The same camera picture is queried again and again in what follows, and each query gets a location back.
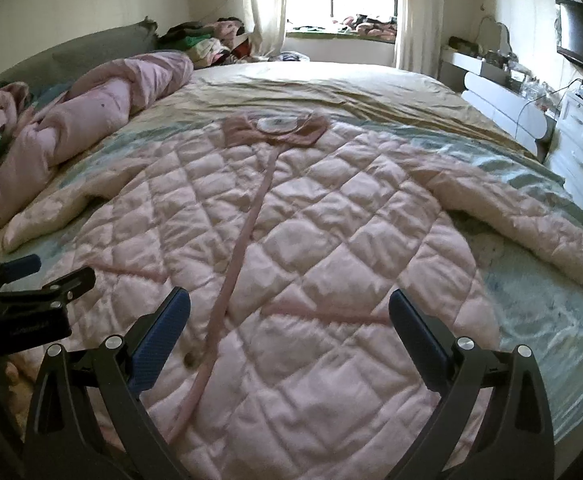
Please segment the pink quilted coat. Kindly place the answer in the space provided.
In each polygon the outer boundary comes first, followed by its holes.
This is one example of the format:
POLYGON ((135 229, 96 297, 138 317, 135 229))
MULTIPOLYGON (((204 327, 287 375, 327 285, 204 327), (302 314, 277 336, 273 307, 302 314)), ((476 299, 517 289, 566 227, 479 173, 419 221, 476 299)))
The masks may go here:
POLYGON ((396 289, 457 336, 500 347, 570 336, 583 304, 583 228, 540 195, 405 134, 323 122, 282 148, 256 118, 94 155, 8 240, 105 202, 60 239, 49 278, 90 266, 66 347, 122 333, 173 287, 191 316, 142 396, 198 479, 379 479, 435 408, 389 321, 396 289))

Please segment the pile of clothes by bed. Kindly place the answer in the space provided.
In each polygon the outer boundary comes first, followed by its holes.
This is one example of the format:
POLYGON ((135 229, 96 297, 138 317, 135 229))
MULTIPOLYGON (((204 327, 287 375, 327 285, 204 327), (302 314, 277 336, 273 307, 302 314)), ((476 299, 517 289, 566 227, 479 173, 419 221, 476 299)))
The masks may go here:
POLYGON ((156 42, 158 50, 184 52, 195 70, 249 62, 252 40, 239 18, 220 18, 212 23, 184 22, 171 27, 156 42))

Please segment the clothes on window sill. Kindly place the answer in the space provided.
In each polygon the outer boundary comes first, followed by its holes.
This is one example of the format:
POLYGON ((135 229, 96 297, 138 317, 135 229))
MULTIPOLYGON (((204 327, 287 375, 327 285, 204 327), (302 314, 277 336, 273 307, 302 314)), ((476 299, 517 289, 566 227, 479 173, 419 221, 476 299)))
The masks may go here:
POLYGON ((397 23, 394 16, 389 21, 382 21, 369 15, 357 14, 347 16, 340 21, 333 18, 324 23, 309 25, 295 24, 288 21, 286 32, 290 36, 309 36, 324 39, 357 37, 364 40, 393 44, 395 38, 397 38, 397 23))

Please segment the rolled pink duvet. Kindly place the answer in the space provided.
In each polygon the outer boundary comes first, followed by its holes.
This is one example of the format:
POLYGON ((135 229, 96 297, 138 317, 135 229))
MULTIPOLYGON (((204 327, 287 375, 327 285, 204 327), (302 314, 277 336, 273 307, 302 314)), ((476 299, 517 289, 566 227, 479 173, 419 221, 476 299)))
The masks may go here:
POLYGON ((140 54, 95 67, 44 107, 30 101, 0 158, 0 229, 46 188, 60 165, 188 84, 193 73, 183 52, 140 54))

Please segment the green cartoon print blanket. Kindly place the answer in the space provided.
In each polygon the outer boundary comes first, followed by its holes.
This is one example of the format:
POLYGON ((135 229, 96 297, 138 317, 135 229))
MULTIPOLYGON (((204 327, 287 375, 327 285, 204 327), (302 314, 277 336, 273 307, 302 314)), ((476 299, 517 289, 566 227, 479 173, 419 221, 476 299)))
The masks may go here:
POLYGON ((192 318, 150 397, 177 413, 203 359, 214 301, 265 176, 221 328, 222 368, 248 373, 237 402, 284 402, 346 342, 372 425, 380 402, 427 396, 384 323, 403 288, 454 333, 538 353, 554 432, 583 419, 583 215, 557 177, 503 146, 406 126, 333 122, 313 145, 276 153, 226 144, 218 122, 126 131, 104 141, 0 236, 34 252, 42 278, 93 266, 70 310, 72 346, 127 328, 170 287, 192 318))

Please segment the grey padded headboard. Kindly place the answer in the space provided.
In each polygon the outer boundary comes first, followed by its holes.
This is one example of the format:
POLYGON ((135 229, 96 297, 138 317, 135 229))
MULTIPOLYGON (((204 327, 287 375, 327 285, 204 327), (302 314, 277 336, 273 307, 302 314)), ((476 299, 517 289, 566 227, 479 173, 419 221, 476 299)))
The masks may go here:
POLYGON ((0 73, 0 88, 22 81, 40 96, 58 84, 70 84, 96 66, 154 50, 158 24, 150 18, 68 40, 0 73))

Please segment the beige bed sheet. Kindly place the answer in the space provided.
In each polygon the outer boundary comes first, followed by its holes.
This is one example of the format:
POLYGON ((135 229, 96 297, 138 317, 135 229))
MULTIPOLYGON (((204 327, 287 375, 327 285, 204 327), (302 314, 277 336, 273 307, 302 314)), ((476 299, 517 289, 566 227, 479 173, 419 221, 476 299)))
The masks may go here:
POLYGON ((338 119, 406 125, 489 141, 532 156, 442 82, 371 64, 262 62, 196 70, 186 86, 132 122, 206 122, 241 112, 316 112, 338 119))

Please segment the white drawer cabinet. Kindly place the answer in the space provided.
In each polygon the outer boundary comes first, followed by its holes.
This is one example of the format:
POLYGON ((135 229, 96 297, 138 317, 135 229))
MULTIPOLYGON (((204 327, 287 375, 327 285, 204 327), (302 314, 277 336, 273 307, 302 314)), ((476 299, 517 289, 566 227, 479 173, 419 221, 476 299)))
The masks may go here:
POLYGON ((583 210, 583 99, 567 91, 561 101, 544 166, 564 179, 564 189, 583 210))

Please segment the white dressing table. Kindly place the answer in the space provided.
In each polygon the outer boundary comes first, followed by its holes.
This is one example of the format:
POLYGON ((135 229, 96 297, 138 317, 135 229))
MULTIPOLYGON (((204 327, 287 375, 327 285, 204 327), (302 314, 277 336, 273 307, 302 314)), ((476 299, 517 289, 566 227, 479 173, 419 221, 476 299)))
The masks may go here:
POLYGON ((504 70, 443 47, 438 80, 459 93, 482 115, 491 119, 514 141, 543 162, 551 142, 555 120, 540 107, 505 86, 504 70))

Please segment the left white curtain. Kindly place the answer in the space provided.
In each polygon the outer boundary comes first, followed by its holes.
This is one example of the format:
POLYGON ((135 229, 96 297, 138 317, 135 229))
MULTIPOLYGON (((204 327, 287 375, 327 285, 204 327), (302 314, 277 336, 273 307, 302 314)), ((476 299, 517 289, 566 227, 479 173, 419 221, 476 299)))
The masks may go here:
POLYGON ((243 0, 245 25, 252 52, 271 56, 281 52, 286 34, 287 0, 243 0))

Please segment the white curtain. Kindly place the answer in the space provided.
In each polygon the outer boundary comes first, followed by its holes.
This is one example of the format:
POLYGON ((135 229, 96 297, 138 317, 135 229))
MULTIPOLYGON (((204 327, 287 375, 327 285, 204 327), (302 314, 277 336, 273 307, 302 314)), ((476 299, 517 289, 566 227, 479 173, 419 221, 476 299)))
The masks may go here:
POLYGON ((444 0, 398 0, 395 67, 437 75, 444 0))
POLYGON ((245 25, 252 52, 271 56, 281 52, 286 34, 287 0, 243 0, 245 25))

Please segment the vanity mirror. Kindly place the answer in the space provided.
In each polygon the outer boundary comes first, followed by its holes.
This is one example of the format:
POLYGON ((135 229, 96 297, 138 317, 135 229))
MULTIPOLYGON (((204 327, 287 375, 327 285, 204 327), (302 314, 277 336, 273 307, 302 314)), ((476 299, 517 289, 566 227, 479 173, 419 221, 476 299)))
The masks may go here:
POLYGON ((485 15, 480 20, 475 42, 482 56, 488 52, 497 52, 501 55, 509 55, 512 52, 507 26, 497 21, 493 15, 485 15))

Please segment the right white curtain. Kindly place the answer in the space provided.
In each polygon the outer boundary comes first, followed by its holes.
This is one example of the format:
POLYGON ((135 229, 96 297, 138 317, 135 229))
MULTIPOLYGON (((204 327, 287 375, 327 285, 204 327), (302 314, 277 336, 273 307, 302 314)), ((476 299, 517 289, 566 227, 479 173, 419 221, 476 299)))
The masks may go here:
POLYGON ((398 0, 395 67, 437 75, 444 0, 398 0))

